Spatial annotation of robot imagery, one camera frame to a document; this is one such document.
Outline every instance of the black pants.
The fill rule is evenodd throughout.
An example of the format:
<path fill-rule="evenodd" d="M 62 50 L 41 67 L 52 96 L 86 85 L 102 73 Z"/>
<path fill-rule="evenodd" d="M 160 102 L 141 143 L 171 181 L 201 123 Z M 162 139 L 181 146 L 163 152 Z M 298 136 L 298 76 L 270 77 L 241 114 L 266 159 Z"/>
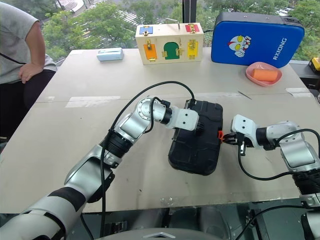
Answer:
<path fill-rule="evenodd" d="M 23 84 L 0 84 L 0 136 L 10 138 L 56 72 L 44 69 Z"/>

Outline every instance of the blue case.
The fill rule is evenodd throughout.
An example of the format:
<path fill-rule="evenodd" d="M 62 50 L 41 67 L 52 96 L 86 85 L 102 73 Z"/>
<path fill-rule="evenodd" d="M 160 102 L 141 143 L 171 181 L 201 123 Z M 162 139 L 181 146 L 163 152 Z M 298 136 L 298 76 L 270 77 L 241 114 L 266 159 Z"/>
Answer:
<path fill-rule="evenodd" d="M 238 65 L 264 62 L 281 68 L 304 35 L 300 22 L 291 16 L 222 12 L 215 21 L 211 59 Z"/>

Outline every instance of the orange sponge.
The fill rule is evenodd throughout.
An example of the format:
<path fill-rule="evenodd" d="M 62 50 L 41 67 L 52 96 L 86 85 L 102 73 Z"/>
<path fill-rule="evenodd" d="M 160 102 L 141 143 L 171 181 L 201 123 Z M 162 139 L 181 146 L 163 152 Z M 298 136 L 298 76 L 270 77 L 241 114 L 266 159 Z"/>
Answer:
<path fill-rule="evenodd" d="M 252 77 L 258 81 L 273 82 L 277 79 L 278 72 L 276 70 L 254 68 Z"/>

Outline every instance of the pink plate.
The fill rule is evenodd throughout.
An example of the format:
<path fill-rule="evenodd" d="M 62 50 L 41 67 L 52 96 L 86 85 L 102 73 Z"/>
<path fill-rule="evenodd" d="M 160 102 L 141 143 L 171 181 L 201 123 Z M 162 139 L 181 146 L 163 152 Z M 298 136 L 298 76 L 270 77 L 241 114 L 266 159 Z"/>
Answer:
<path fill-rule="evenodd" d="M 278 75 L 276 77 L 276 80 L 274 80 L 274 81 L 259 81 L 259 80 L 255 79 L 254 77 L 252 77 L 254 69 L 276 70 L 278 72 Z M 254 82 L 255 84 L 258 84 L 260 86 L 263 86 L 263 87 L 275 85 L 282 77 L 282 72 L 278 68 L 271 66 L 267 63 L 261 62 L 261 61 L 254 62 L 250 66 L 248 66 L 245 70 L 245 74 L 246 74 L 247 78 L 250 79 L 252 82 Z"/>

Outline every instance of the black case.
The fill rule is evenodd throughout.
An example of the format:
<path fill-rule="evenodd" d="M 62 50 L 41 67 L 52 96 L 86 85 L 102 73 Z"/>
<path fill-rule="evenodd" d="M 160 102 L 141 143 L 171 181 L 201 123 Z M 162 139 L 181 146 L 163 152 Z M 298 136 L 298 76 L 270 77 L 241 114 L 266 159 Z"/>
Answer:
<path fill-rule="evenodd" d="M 209 175 L 217 166 L 220 144 L 219 131 L 223 126 L 223 108 L 217 103 L 196 101 L 185 109 L 199 114 L 195 131 L 177 128 L 169 151 L 169 163 L 178 170 L 188 173 Z"/>

